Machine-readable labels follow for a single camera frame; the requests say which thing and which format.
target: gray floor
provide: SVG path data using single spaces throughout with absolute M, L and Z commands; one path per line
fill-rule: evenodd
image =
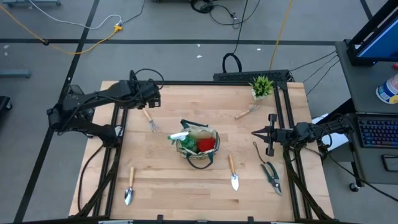
M 386 0 L 368 0 L 375 13 Z M 220 1 L 236 11 L 244 1 Z M 52 5 L 44 9 L 59 19 L 85 23 L 93 0 L 62 1 L 62 7 Z M 109 14 L 120 13 L 127 18 L 139 11 L 142 1 L 101 0 L 93 24 L 97 25 Z M 252 19 L 244 24 L 242 39 L 275 40 L 282 23 L 288 0 L 262 0 Z M 254 7 L 250 1 L 248 11 Z M 10 9 L 27 27 L 42 37 L 79 39 L 82 29 L 58 24 L 35 9 Z M 225 19 L 224 12 L 215 16 Z M 91 30 L 89 39 L 100 39 L 111 32 L 116 19 L 98 30 Z M 0 12 L 1 38 L 30 38 L 30 35 Z M 295 1 L 286 23 L 283 40 L 342 40 L 352 37 L 367 21 L 359 0 L 306 0 Z M 192 11 L 188 4 L 150 0 L 144 13 L 126 24 L 115 39 L 235 39 L 238 31 L 215 24 L 208 15 Z M 59 97 L 73 56 L 54 51 L 42 44 L 0 44 L 1 68 L 28 68 L 30 79 L 1 78 L 0 95 L 12 98 L 14 109 L 2 122 L 0 129 L 0 223 L 12 222 L 24 193 L 35 159 L 40 151 L 47 117 L 45 110 Z M 75 51 L 76 44 L 59 44 Z M 130 69 L 154 68 L 167 80 L 211 80 L 221 72 L 222 56 L 233 45 L 116 45 L 104 44 L 81 56 L 73 83 L 85 92 L 98 90 L 103 80 L 128 78 Z M 267 70 L 273 45 L 240 45 L 237 55 L 244 70 Z M 295 68 L 334 51 L 331 46 L 281 45 L 275 56 L 273 69 Z M 323 62 L 294 71 L 298 82 L 305 80 Z M 228 61 L 228 70 L 236 66 Z M 328 66 L 305 83 L 309 91 Z M 349 98 L 340 65 L 333 67 L 328 76 L 308 96 L 312 116 L 330 112 Z M 42 172 L 30 201 L 25 221 L 63 218 L 68 215 L 86 139 L 81 134 L 66 133 L 54 136 Z M 348 184 L 353 179 L 331 161 L 324 163 L 335 217 L 347 222 L 390 223 L 398 220 L 398 205 L 369 187 L 351 193 Z M 398 196 L 398 187 L 378 185 L 382 190 Z

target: yellow cable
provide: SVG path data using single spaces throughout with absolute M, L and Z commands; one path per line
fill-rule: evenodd
M 276 54 L 276 50 L 277 50 L 277 48 L 278 48 L 279 40 L 280 40 L 280 38 L 282 37 L 282 33 L 283 33 L 284 27 L 285 27 L 285 23 L 286 23 L 286 20 L 287 20 L 288 15 L 289 15 L 289 13 L 290 13 L 290 10 L 291 10 L 291 8 L 292 8 L 292 4 L 293 4 L 293 0 L 290 0 L 290 2 L 289 2 L 289 7 L 288 7 L 287 10 L 286 10 L 285 18 L 284 18 L 284 21 L 283 21 L 283 23 L 282 23 L 282 27 L 280 28 L 280 31 L 279 31 L 278 39 L 276 40 L 276 44 L 275 44 L 275 48 L 274 48 L 274 53 L 272 53 L 271 63 L 269 64 L 269 70 L 272 69 L 272 63 L 274 62 L 274 57 L 275 57 L 275 54 Z
M 35 34 L 33 31 L 31 31 L 30 29 L 28 29 L 24 24 L 22 24 L 21 22 L 18 21 L 18 19 L 16 19 L 9 11 L 7 11 L 7 9 L 5 9 L 1 4 L 0 4 L 0 9 L 2 9 L 4 12 L 6 12 L 6 14 L 11 17 L 12 20 L 14 20 L 16 23 L 18 23 L 18 25 L 20 25 L 21 27 L 23 27 L 27 32 L 29 32 L 30 34 L 32 34 L 34 37 L 36 37 L 36 39 L 40 40 L 41 42 L 45 43 L 45 40 L 41 37 L 39 37 L 37 34 Z M 106 40 L 109 40 L 110 38 L 112 38 L 117 32 L 122 31 L 123 28 L 121 26 L 115 25 L 113 33 L 111 35 L 109 35 L 109 37 L 99 41 L 98 43 L 96 43 L 95 45 L 93 45 L 92 47 L 90 47 L 87 50 L 84 50 L 82 52 L 69 52 L 66 50 L 61 49 L 60 47 L 54 46 L 54 45 L 50 45 L 51 48 L 59 50 L 65 54 L 71 54 L 71 55 L 80 55 L 86 52 L 89 52 L 91 50 L 93 50 L 98 44 L 103 43 Z

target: small green plant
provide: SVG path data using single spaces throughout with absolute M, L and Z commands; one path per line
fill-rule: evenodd
M 250 83 L 256 94 L 256 97 L 268 96 L 273 91 L 273 81 L 268 80 L 267 77 L 257 77 L 254 79 L 254 83 Z

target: blue monitor screen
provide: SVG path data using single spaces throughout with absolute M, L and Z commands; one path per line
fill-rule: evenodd
M 388 58 L 398 61 L 398 19 L 358 54 L 359 58 Z

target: white cable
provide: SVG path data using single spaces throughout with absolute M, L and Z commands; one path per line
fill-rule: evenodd
M 29 1 L 30 1 L 30 3 L 32 3 L 32 5 L 33 5 L 36 9 L 38 9 L 40 12 L 43 12 L 43 14 L 45 14 L 46 16 L 48 16 L 49 18 L 51 18 L 51 19 L 53 19 L 53 20 L 55 20 L 55 21 L 57 21 L 57 22 L 62 22 L 62 23 L 72 24 L 72 25 L 78 25 L 78 26 L 81 26 L 81 27 L 84 27 L 84 28 L 87 28 L 87 29 L 98 29 L 98 28 L 100 28 L 100 27 L 102 26 L 102 24 L 104 24 L 104 22 L 105 22 L 107 19 L 109 19 L 110 17 L 117 16 L 117 17 L 119 17 L 119 22 L 118 22 L 118 24 L 122 24 L 122 23 L 123 23 L 123 22 L 122 22 L 122 17 L 121 17 L 121 16 L 119 16 L 119 15 L 110 15 L 110 16 L 108 16 L 107 18 L 105 18 L 104 21 L 102 21 L 102 23 L 101 23 L 98 27 L 94 27 L 94 28 L 92 28 L 92 27 L 87 27 L 87 26 L 84 26 L 83 24 L 79 24 L 79 23 L 75 23 L 75 22 L 62 21 L 62 20 L 56 19 L 56 18 L 54 18 L 54 17 L 48 15 L 45 11 L 43 11 L 43 10 L 42 10 L 41 8 L 39 8 L 38 6 L 36 6 L 36 4 L 34 4 L 32 0 L 29 0 Z

